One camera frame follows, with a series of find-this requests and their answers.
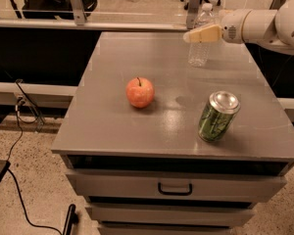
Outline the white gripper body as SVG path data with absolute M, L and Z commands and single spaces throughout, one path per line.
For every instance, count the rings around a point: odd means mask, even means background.
M 243 25 L 251 9 L 238 9 L 226 13 L 221 21 L 222 38 L 228 43 L 241 44 L 243 40 Z

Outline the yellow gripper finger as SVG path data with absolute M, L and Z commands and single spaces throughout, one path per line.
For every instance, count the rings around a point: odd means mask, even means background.
M 187 31 L 183 40 L 187 43 L 216 42 L 222 38 L 222 30 L 218 24 L 209 24 Z
M 230 13 L 232 13 L 232 10 L 226 10 L 226 9 L 219 10 L 219 18 L 222 19 L 223 17 L 225 17 L 226 15 Z

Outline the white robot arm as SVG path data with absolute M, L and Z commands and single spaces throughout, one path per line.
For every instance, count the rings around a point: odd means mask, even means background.
M 187 43 L 253 43 L 276 53 L 294 55 L 294 0 L 278 10 L 237 9 L 220 12 L 217 23 L 206 23 L 183 35 Z

